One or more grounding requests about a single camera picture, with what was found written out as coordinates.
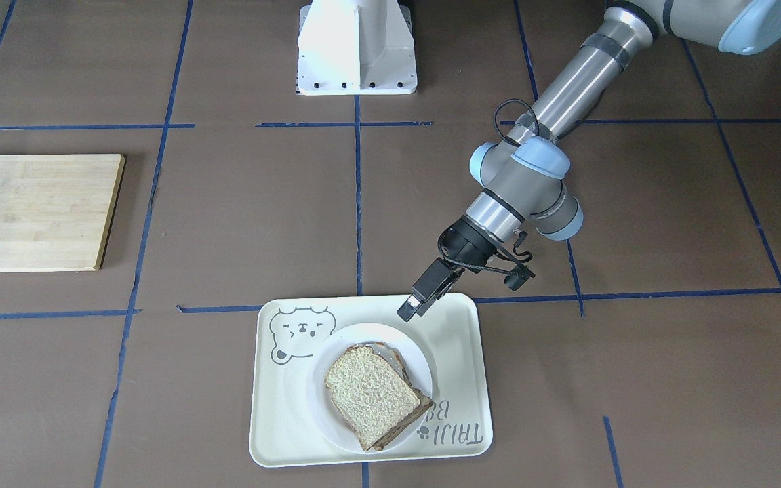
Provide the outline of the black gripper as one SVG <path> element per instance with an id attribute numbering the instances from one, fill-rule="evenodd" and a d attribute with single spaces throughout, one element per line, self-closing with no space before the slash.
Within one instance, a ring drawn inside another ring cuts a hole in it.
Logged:
<path id="1" fill-rule="evenodd" d="M 475 228 L 468 217 L 456 220 L 437 241 L 439 257 L 428 266 L 412 287 L 412 294 L 397 309 L 397 316 L 405 322 L 422 317 L 430 308 L 431 300 L 438 300 L 452 289 L 465 271 L 479 274 L 499 272 L 487 262 L 497 251 L 496 242 Z"/>

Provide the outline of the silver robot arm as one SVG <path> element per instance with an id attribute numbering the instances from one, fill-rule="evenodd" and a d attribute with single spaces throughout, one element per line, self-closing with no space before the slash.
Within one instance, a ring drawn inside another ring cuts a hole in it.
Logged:
<path id="1" fill-rule="evenodd" d="M 663 36 L 751 56 L 781 40 L 781 1 L 612 1 L 603 22 L 501 142 L 484 143 L 469 159 L 481 192 L 440 234 L 437 259 L 397 314 L 422 316 L 469 271 L 502 275 L 518 290 L 534 272 L 532 253 L 519 252 L 525 222 L 552 241 L 573 237 L 582 205 L 565 182 L 571 163 L 559 143 L 587 120 L 605 90 L 632 59 Z"/>

